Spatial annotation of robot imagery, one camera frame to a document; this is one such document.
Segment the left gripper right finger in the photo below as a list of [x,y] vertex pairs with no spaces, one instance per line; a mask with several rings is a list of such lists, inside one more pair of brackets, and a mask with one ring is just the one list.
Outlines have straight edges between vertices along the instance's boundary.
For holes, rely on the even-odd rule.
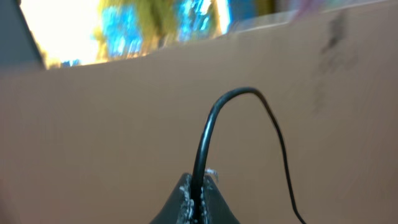
[[201,188],[201,223],[205,224],[239,224],[221,192],[217,188],[218,173],[206,169]]

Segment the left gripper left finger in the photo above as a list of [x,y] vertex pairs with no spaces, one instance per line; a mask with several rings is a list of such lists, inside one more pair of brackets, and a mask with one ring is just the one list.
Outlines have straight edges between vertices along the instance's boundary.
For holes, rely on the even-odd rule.
[[150,224],[193,223],[193,200],[190,197],[191,179],[190,174],[182,174],[166,203]]

